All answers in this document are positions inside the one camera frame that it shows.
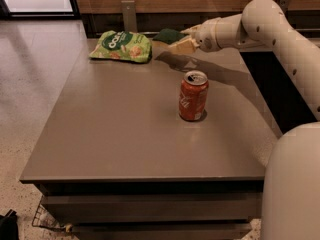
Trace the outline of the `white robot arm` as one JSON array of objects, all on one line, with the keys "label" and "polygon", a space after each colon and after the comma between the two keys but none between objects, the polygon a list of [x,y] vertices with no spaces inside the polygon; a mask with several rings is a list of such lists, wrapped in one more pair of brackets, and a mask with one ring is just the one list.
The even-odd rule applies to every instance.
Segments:
[{"label": "white robot arm", "polygon": [[320,49],[295,30],[273,0],[252,0],[240,14],[185,29],[176,54],[264,46],[315,117],[287,131],[266,166],[261,240],[320,240]]}]

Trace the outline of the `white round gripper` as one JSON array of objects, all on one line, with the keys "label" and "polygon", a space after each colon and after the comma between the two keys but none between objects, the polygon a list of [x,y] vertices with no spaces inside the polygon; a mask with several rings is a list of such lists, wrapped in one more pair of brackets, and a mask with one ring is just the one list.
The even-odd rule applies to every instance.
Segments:
[{"label": "white round gripper", "polygon": [[168,50],[173,54],[192,54],[198,47],[204,52],[219,51],[220,46],[216,37],[216,27],[219,21],[219,18],[214,18],[205,21],[203,24],[181,30],[180,33],[185,35],[194,33],[196,40],[191,37],[181,39],[169,45]]}]

